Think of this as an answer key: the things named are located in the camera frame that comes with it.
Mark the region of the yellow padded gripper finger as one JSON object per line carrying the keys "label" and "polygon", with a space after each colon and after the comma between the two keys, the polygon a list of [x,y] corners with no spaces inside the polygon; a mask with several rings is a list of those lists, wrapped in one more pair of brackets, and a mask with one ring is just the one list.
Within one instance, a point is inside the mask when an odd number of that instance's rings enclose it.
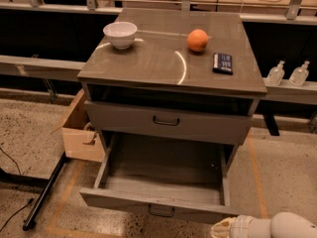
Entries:
{"label": "yellow padded gripper finger", "polygon": [[228,217],[217,222],[211,227],[212,238],[229,238],[231,225],[236,220],[235,217]]}

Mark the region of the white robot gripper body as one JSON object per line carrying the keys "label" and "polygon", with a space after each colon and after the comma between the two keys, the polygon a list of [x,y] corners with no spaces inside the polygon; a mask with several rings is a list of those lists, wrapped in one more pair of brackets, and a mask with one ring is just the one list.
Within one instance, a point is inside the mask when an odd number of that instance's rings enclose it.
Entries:
{"label": "white robot gripper body", "polygon": [[239,215],[231,224],[229,238],[271,238],[270,220]]}

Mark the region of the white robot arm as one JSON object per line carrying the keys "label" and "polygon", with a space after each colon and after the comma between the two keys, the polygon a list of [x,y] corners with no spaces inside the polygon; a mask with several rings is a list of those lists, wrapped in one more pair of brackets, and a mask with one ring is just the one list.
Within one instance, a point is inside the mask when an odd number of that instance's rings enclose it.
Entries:
{"label": "white robot arm", "polygon": [[228,217],[211,227],[211,238],[317,238],[317,226],[291,212],[271,219]]}

